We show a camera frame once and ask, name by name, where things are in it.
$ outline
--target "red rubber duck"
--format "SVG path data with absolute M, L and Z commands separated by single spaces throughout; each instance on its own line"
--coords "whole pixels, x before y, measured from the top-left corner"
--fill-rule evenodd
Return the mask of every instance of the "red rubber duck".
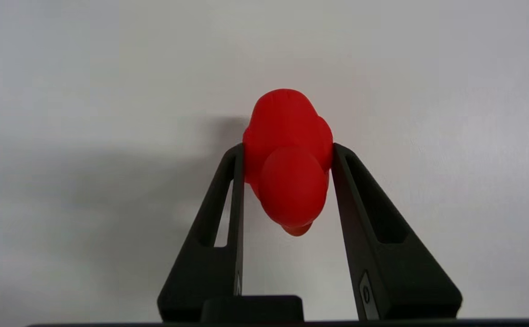
M 319 216 L 333 159 L 331 129 L 299 91 L 260 97 L 242 137 L 245 180 L 264 211 L 293 236 Z

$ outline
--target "white background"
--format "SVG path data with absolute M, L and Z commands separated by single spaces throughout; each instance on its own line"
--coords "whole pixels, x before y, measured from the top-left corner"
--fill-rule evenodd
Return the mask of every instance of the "white background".
M 0 326 L 159 321 L 225 149 L 305 93 L 460 288 L 529 317 L 529 1 L 0 1 Z M 288 236 L 252 191 L 244 294 L 355 319 L 333 186 Z

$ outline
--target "red object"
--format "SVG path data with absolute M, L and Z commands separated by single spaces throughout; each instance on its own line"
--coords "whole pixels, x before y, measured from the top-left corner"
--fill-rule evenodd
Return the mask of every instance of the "red object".
M 276 89 L 255 105 L 242 139 L 245 180 L 271 219 L 291 235 L 307 232 L 325 205 L 333 135 L 311 102 Z

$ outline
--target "black plastic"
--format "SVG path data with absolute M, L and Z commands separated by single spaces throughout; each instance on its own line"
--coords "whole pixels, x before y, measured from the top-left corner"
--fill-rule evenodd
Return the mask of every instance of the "black plastic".
M 455 317 L 458 288 L 355 153 L 335 144 L 332 172 L 359 319 L 365 273 L 379 319 Z
M 303 303 L 298 296 L 231 296 L 204 302 L 201 322 L 300 323 Z
M 232 198 L 227 244 L 214 247 L 230 182 Z M 157 298 L 163 321 L 200 321 L 206 300 L 240 295 L 244 150 L 225 153 L 169 277 Z
M 31 327 L 529 327 L 529 319 L 411 319 L 304 323 L 77 323 Z
M 303 322 L 297 296 L 241 296 L 244 148 L 239 144 L 220 162 L 157 299 L 164 323 L 34 327 L 529 327 L 529 319 L 452 319 L 462 302 L 459 290 L 360 159 L 335 144 L 332 171 L 360 321 Z M 215 248 L 231 181 L 227 245 Z

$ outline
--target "white wall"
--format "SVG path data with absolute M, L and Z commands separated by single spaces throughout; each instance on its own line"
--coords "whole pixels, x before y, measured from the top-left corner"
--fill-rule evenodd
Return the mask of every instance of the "white wall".
M 0 1 L 0 326 L 159 321 L 258 97 L 304 92 L 462 291 L 529 317 L 529 1 Z M 333 188 L 302 238 L 247 190 L 244 293 L 355 319 Z

